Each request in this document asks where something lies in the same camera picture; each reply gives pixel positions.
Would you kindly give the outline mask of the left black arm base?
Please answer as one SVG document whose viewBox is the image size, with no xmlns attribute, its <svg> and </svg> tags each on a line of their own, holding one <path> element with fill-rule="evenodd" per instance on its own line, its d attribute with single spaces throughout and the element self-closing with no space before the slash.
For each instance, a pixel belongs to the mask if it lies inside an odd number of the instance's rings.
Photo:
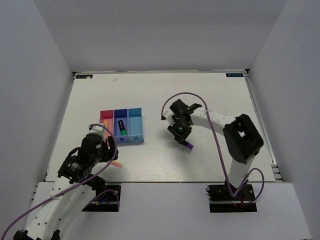
<svg viewBox="0 0 320 240">
<path fill-rule="evenodd" d="M 121 199 L 120 184 L 109 184 L 104 186 L 104 193 L 96 194 L 96 198 L 83 208 L 83 212 L 117 213 L 120 210 Z"/>
</svg>

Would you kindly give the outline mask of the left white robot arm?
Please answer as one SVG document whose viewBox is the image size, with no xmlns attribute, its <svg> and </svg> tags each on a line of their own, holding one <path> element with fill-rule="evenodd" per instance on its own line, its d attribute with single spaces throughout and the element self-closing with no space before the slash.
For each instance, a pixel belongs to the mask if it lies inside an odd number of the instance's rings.
<svg viewBox="0 0 320 240">
<path fill-rule="evenodd" d="M 18 230 L 15 240 L 59 240 L 77 215 L 91 202 L 109 192 L 106 181 L 92 170 L 98 163 L 108 167 L 118 158 L 117 142 L 113 134 L 91 130 L 72 149 L 57 172 L 49 197 L 26 212 L 38 209 L 32 222 Z"/>
</svg>

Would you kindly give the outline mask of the orange capped highlighter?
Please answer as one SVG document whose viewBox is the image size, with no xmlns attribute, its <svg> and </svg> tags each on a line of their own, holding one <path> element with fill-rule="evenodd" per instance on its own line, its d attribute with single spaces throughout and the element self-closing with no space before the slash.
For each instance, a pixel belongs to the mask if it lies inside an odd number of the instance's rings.
<svg viewBox="0 0 320 240">
<path fill-rule="evenodd" d="M 108 123 L 107 120 L 104 120 L 104 121 L 103 121 L 103 124 L 105 125 L 105 127 L 106 127 L 107 129 L 109 128 L 109 123 Z"/>
</svg>

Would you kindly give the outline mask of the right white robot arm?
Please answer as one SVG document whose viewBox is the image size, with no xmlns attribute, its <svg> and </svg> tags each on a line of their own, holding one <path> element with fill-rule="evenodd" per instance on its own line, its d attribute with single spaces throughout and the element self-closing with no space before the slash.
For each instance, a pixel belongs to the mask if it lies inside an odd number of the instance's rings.
<svg viewBox="0 0 320 240">
<path fill-rule="evenodd" d="M 193 126 L 211 130 L 214 137 L 217 134 L 223 136 L 232 158 L 229 172 L 226 172 L 221 160 L 226 195 L 233 200 L 243 195 L 243 185 L 249 177 L 251 164 L 264 145 L 260 133 L 248 115 L 226 116 L 209 111 L 198 103 L 188 106 L 178 99 L 172 103 L 169 111 L 162 114 L 161 119 L 169 123 L 167 129 L 174 140 L 189 150 L 193 149 L 193 145 L 187 141 L 187 137 L 191 134 Z"/>
</svg>

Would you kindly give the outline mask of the purple capped black highlighter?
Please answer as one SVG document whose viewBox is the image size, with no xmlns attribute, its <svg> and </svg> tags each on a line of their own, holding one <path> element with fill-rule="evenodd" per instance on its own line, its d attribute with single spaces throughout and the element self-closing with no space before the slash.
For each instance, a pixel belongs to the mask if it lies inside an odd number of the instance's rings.
<svg viewBox="0 0 320 240">
<path fill-rule="evenodd" d="M 187 150 L 188 150 L 189 152 L 191 152 L 191 151 L 193 150 L 193 148 L 194 148 L 194 145 L 191 144 L 191 143 L 189 143 L 189 142 L 187 142 L 187 141 L 184 141 L 184 142 L 183 142 L 183 145 L 187 148 Z"/>
</svg>

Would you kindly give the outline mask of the yellow pink highlighter pen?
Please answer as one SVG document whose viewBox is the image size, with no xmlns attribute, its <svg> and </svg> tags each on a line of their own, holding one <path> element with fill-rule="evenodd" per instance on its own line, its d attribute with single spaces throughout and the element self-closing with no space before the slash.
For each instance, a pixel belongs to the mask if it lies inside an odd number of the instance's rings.
<svg viewBox="0 0 320 240">
<path fill-rule="evenodd" d="M 116 160 L 112 161 L 110 163 L 110 165 L 114 166 L 114 167 L 117 167 L 117 168 L 122 168 L 123 167 L 123 164 L 121 162 L 119 162 L 119 161 L 116 161 Z"/>
</svg>

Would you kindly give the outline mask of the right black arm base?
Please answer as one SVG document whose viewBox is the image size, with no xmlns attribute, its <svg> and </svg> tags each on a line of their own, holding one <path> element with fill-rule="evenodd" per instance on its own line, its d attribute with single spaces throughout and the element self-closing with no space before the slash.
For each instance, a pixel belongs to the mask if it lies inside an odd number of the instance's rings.
<svg viewBox="0 0 320 240">
<path fill-rule="evenodd" d="M 225 185 L 208 185 L 210 213 L 255 213 L 257 206 L 255 202 L 254 189 L 251 184 L 247 184 L 236 197 L 232 197 Z"/>
</svg>

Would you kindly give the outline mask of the green capped black highlighter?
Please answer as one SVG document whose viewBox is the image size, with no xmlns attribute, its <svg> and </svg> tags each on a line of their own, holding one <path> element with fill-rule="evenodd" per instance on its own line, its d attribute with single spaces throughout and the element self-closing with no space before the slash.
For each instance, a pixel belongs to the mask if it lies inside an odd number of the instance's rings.
<svg viewBox="0 0 320 240">
<path fill-rule="evenodd" d="M 127 131 L 126 131 L 126 128 L 125 128 L 125 125 L 124 125 L 124 122 L 122 119 L 120 119 L 118 121 L 118 127 L 119 127 L 119 131 L 120 131 L 121 136 L 126 136 Z"/>
</svg>

